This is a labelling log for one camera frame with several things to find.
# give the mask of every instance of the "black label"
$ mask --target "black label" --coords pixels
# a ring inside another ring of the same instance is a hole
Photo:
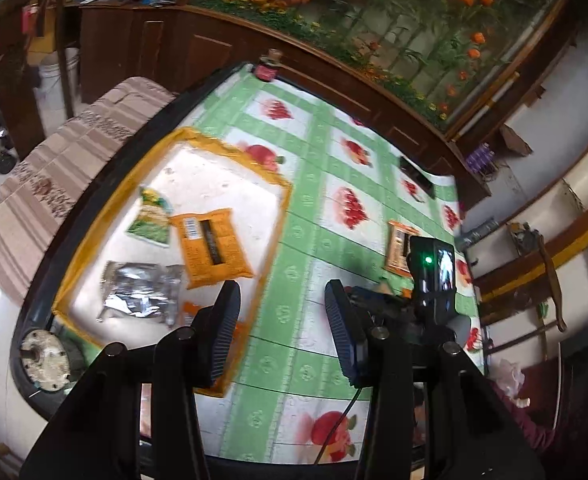
[[[208,245],[208,252],[210,253],[212,264],[222,264],[223,258],[220,256],[218,245],[216,245],[216,238],[214,237],[214,233],[212,232],[212,226],[210,225],[210,221],[201,220],[200,230],[203,232],[203,235],[205,236],[205,242]]]

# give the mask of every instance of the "foil wrapper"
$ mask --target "foil wrapper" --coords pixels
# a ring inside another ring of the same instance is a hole
[[[96,318],[130,316],[178,322],[182,265],[107,262],[101,279],[103,309]]]

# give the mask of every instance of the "white label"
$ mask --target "white label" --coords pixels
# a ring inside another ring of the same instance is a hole
[[[187,231],[187,237],[190,240],[198,240],[201,238],[199,223],[196,218],[186,218],[183,220],[183,226]]]

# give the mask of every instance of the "green packet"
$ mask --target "green packet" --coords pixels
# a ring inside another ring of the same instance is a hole
[[[140,188],[141,206],[127,233],[146,242],[168,247],[170,243],[169,202],[151,187]]]

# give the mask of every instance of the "red label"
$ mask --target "red label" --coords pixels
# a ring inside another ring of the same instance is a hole
[[[254,70],[254,75],[261,81],[273,81],[276,77],[277,70],[275,68],[269,68],[265,65],[258,65]]]

